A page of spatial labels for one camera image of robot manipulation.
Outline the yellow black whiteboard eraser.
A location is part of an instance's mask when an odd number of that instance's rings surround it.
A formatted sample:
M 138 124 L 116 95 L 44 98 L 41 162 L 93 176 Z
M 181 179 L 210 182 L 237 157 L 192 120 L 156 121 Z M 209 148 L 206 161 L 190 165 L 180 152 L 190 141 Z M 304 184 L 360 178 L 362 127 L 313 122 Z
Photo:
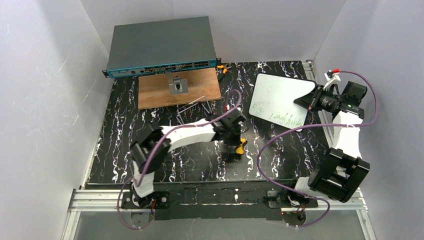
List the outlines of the yellow black whiteboard eraser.
M 244 155 L 245 154 L 245 146 L 247 145 L 248 141 L 246 138 L 240 139 L 240 144 L 235 148 L 235 153 L 237 155 Z

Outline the white whiteboard black frame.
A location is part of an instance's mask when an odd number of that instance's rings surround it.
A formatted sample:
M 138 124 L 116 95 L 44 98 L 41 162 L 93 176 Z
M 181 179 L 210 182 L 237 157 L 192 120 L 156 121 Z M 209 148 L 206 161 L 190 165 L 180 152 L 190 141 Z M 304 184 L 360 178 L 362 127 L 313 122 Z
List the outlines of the white whiteboard black frame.
M 305 124 L 308 110 L 294 100 L 314 90 L 311 80 L 259 73 L 249 107 L 251 116 L 294 129 Z

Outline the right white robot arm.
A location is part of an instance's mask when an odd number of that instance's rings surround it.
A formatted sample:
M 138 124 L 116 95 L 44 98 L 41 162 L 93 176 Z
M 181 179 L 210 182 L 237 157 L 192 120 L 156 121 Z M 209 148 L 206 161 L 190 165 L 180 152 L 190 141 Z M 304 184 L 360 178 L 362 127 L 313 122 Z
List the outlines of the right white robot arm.
M 360 103 L 368 88 L 349 81 L 341 95 L 325 89 L 322 85 L 294 100 L 309 111 L 326 111 L 332 114 L 333 142 L 329 152 L 310 176 L 300 177 L 295 190 L 309 196 L 324 196 L 346 203 L 360 186 L 370 164 L 362 159 L 359 149 L 360 128 L 365 113 Z

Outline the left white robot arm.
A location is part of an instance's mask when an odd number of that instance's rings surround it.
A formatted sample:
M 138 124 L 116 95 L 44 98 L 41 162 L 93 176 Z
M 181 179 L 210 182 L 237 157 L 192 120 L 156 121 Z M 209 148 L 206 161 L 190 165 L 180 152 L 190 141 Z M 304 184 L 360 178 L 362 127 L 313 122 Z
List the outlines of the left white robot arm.
M 197 143 L 222 141 L 228 146 L 241 147 L 241 126 L 247 117 L 233 108 L 217 118 L 178 125 L 159 126 L 153 122 L 130 146 L 134 174 L 130 189 L 138 198 L 154 192 L 154 175 L 172 150 Z

